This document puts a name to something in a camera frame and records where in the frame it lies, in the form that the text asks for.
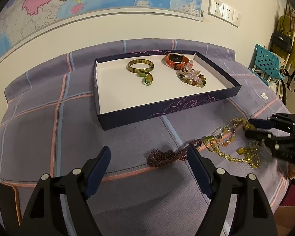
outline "black handbag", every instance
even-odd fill
[[[292,22],[290,20],[290,25],[289,25],[289,32],[286,29],[283,29],[283,23],[286,17],[286,11],[287,11],[287,6],[289,6],[289,3],[286,1],[286,9],[285,9],[285,14],[284,18],[282,21],[282,25],[280,28],[280,31],[276,31],[272,34],[272,44],[277,45],[280,47],[282,50],[284,50],[287,53],[291,53],[292,51],[292,39],[291,39],[291,28],[292,28]]]

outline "jade bangle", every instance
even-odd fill
[[[139,69],[139,68],[132,67],[132,65],[139,64],[139,63],[147,64],[149,68]],[[152,84],[153,76],[150,74],[150,72],[154,69],[154,64],[152,61],[149,61],[147,59],[134,59],[127,64],[126,69],[129,72],[139,74],[141,77],[144,77],[144,82],[146,85]]]

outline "purple blanket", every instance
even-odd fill
[[[210,58],[242,85],[237,96],[103,131],[93,96],[95,59],[174,49],[199,51]],[[188,162],[150,168],[146,158],[152,150],[179,150],[233,118],[288,112],[257,76],[235,62],[233,50],[176,39],[123,40],[64,54],[18,77],[5,95],[8,109],[0,125],[0,182],[18,187],[22,214],[42,174],[65,175],[107,145],[111,162],[88,203],[103,235],[119,236],[194,235],[208,208],[209,200],[201,193]],[[235,150],[241,146],[247,146],[243,131],[223,151],[238,156]],[[201,154],[233,175],[254,173],[276,210],[288,187],[285,162],[273,159],[264,148],[258,169],[229,162],[206,149]],[[235,201],[233,196],[221,235],[228,234]],[[64,197],[62,203],[69,234],[75,235]]]

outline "glass bead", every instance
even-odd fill
[[[153,82],[153,76],[152,75],[147,75],[144,79],[145,84],[151,85]]]
[[[249,141],[248,145],[250,149],[258,149],[259,142],[257,142],[256,140],[251,140]]]
[[[243,155],[243,154],[246,152],[246,149],[243,148],[243,147],[241,147],[241,148],[238,148],[238,149],[236,150],[236,152],[237,152],[239,155]]]

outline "wall outlet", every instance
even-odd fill
[[[222,18],[223,7],[224,7],[224,3],[221,2],[220,0],[210,0],[208,13],[215,17]]]
[[[234,10],[235,10],[234,8],[224,3],[222,19],[231,23],[234,16]]]
[[[238,11],[234,10],[233,19],[231,21],[232,25],[239,27],[241,19],[242,15]]]

